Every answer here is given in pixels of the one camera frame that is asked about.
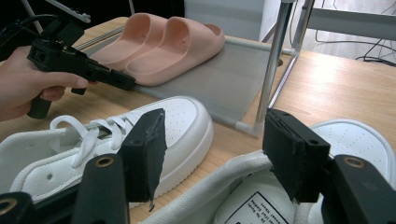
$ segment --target white sneaker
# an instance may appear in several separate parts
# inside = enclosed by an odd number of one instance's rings
[[[47,131],[11,135],[0,144],[0,193],[28,192],[36,203],[79,183],[88,160],[117,153],[140,116],[158,108],[165,110],[168,149],[155,196],[164,194],[190,175],[204,159],[213,139],[212,119],[206,109],[186,96],[164,99],[87,125],[61,116],[52,121]],[[72,127],[57,129],[63,121]],[[99,136],[99,128],[112,134]]]
[[[328,141],[331,154],[349,154],[372,163],[396,188],[395,155],[377,131],[355,120],[332,120],[312,127]],[[262,150],[223,164],[197,185],[158,210],[142,223],[320,223],[321,201],[290,201],[269,170]]]

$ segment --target hand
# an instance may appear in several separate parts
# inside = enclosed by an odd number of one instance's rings
[[[64,96],[66,87],[84,89],[89,82],[65,72],[41,72],[27,59],[30,47],[19,47],[0,65],[0,121],[29,112],[31,101],[40,94],[48,101]]]

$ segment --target table surface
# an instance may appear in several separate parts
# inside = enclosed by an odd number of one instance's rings
[[[126,18],[116,18],[92,27],[76,45],[119,28],[125,21]],[[284,64],[276,71],[275,85],[285,71],[290,56],[282,55],[281,59]],[[396,69],[393,67],[302,51],[274,108],[291,113],[308,126],[329,119],[359,120],[383,134],[395,150],[395,89]],[[254,122],[259,96],[260,93],[242,121]],[[105,119],[157,100],[138,91],[122,91],[99,83],[90,86],[83,96],[67,92],[62,100],[52,103],[46,119],[25,116],[0,122],[0,141],[13,133],[47,130],[50,121],[61,115],[71,115],[82,123],[88,123],[92,119]],[[262,148],[262,137],[257,138],[217,122],[214,129],[213,143],[202,163],[175,189],[157,198],[153,212],[229,159]],[[149,205],[146,203],[131,209],[132,223],[149,215]]]

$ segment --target pink slide sandal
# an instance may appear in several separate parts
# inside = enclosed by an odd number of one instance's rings
[[[123,72],[137,84],[160,85],[215,56],[224,42],[223,31],[214,24],[172,17],[160,45],[131,60]]]
[[[122,71],[128,62],[160,44],[167,21],[148,13],[136,13],[125,22],[120,37],[95,52],[91,59]]]

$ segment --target white shoelace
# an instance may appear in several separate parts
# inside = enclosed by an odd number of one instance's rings
[[[72,116],[60,116],[54,119],[49,128],[51,130],[57,129],[59,123],[67,122],[74,127],[80,135],[81,146],[78,154],[72,161],[71,166],[76,169],[79,167],[88,154],[93,150],[96,141],[99,137],[99,128],[105,127],[111,131],[111,149],[118,150],[121,147],[124,137],[132,130],[143,113],[138,111],[128,112],[121,116],[110,117],[106,120],[95,119],[90,122],[90,125],[83,125],[76,118]],[[60,142],[51,144],[55,151],[58,151]]]

